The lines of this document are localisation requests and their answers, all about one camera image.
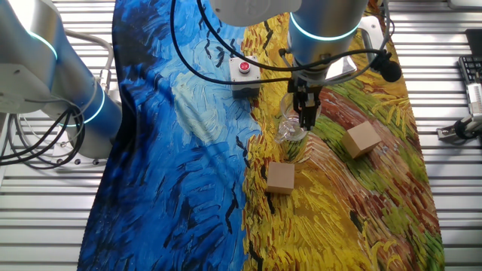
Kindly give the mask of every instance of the aluminum slat table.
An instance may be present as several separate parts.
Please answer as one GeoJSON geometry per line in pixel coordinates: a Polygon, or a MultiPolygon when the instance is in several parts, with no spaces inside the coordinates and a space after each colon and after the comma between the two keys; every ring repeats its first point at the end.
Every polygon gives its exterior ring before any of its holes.
{"type": "MultiPolygon", "coordinates": [[[[114,0],[56,0],[67,29],[111,42],[114,0]]],[[[482,13],[455,11],[441,0],[391,0],[397,48],[444,240],[447,270],[482,270],[482,147],[437,140],[438,127],[468,113],[459,56],[470,54],[463,32],[482,28],[482,13]]],[[[107,51],[70,38],[94,75],[107,51]]],[[[114,67],[111,89],[117,88],[114,67]]],[[[27,114],[36,132],[52,124],[27,114]]],[[[0,270],[76,270],[82,235],[102,166],[36,172],[24,165],[0,169],[0,270]]]]}

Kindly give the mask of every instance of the red button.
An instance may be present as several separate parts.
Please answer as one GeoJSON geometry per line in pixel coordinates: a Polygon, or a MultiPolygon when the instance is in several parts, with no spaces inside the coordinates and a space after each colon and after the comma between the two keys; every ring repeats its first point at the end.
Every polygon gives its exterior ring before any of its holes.
{"type": "Polygon", "coordinates": [[[249,72],[250,69],[251,69],[251,65],[249,65],[249,63],[247,63],[247,62],[241,62],[241,63],[239,64],[239,71],[240,71],[241,73],[246,74],[246,73],[249,72]]]}

